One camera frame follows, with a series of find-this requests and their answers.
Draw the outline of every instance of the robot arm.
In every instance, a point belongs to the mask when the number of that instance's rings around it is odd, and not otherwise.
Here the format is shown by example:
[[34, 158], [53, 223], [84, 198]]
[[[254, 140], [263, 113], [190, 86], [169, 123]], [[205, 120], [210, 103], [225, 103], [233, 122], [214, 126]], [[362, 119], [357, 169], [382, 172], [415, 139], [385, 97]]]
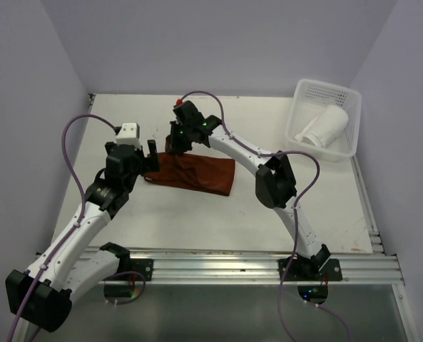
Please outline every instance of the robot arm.
[[94, 183], [86, 190], [83, 219], [77, 222], [80, 205], [62, 233], [26, 271], [13, 270], [6, 278], [13, 314], [18, 312], [34, 279], [38, 279], [21, 317], [46, 331], [55, 331], [82, 294], [102, 279], [130, 270], [128, 250], [111, 243], [102, 246], [86, 263], [76, 265], [76, 262], [128, 201], [137, 177], [159, 170], [156, 142], [148, 141], [151, 156], [145, 157], [138, 138], [136, 123], [125, 123], [118, 128], [116, 143], [105, 144], [108, 154], [105, 169], [97, 173]]
[[[200, 143], [221, 151], [240, 163], [255, 176], [255, 194], [259, 201], [276, 212], [294, 238], [293, 203], [297, 190], [287, 155], [262, 157], [261, 155], [270, 152], [238, 137], [239, 141], [258, 153], [250, 152], [234, 141], [232, 130], [228, 129], [230, 135], [225, 132], [219, 118], [214, 115], [204, 118], [189, 100], [178, 101], [173, 112], [176, 121], [170, 122], [166, 152], [184, 153], [192, 150], [192, 143]], [[300, 268], [314, 278], [330, 259], [330, 252], [317, 237], [301, 207], [297, 208], [297, 213], [299, 216], [297, 253], [302, 264]]]

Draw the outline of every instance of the brown towel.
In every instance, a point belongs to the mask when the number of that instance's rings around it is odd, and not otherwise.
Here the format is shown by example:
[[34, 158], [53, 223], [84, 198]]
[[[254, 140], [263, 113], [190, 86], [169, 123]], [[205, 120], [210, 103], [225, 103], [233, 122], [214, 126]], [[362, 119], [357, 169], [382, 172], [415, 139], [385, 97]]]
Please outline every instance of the brown towel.
[[144, 174], [146, 182], [228, 196], [235, 161], [202, 155], [159, 153], [160, 171]]

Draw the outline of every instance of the white plastic basket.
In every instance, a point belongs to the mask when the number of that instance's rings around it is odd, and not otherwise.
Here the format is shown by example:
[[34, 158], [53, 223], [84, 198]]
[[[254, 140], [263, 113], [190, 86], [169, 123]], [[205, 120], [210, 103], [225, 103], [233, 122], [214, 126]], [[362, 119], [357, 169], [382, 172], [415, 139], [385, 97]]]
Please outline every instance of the white plastic basket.
[[[328, 105], [337, 105], [349, 116], [345, 131], [327, 147], [299, 142], [295, 136]], [[357, 151], [362, 96], [355, 90], [330, 83], [303, 79], [297, 84], [285, 136], [292, 147], [310, 152], [315, 157], [338, 161]]]

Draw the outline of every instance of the white table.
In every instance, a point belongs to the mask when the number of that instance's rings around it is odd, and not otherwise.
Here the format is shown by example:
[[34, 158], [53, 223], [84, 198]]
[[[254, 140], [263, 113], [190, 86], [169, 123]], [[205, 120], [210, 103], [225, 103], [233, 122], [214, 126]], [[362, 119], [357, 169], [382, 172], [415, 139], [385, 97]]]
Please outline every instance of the white table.
[[[169, 121], [174, 120], [174, 95], [97, 95], [92, 113], [114, 125], [136, 121], [141, 125], [141, 142], [156, 139], [163, 151]], [[190, 98], [206, 117], [219, 116], [211, 98]], [[267, 150], [284, 149], [284, 130], [290, 98], [222, 97], [226, 122], [241, 137]], [[90, 119], [75, 164], [86, 189], [96, 172], [104, 167], [104, 144], [112, 141], [111, 130]], [[193, 153], [225, 157], [222, 153], [195, 145]], [[315, 174], [310, 160], [290, 157], [297, 189]], [[351, 160], [320, 161], [321, 175], [305, 195], [302, 207], [310, 224], [333, 253], [372, 253], [367, 223]], [[71, 179], [56, 225], [55, 236], [70, 220], [79, 203]], [[291, 251], [293, 240], [282, 222], [255, 197], [254, 177], [237, 165], [229, 197], [151, 185], [139, 177], [129, 202], [91, 243], [98, 247], [114, 242], [125, 247], [168, 249], [214, 249]]]

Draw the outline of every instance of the white cloth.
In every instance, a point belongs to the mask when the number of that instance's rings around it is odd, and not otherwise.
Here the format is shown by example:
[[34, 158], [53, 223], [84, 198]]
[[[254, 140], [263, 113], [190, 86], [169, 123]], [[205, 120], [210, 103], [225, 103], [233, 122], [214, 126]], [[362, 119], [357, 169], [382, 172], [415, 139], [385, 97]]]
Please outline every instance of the white cloth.
[[318, 147], [327, 147], [339, 137], [347, 126], [349, 117], [345, 110], [337, 105], [328, 105], [325, 110], [295, 136], [297, 141]]

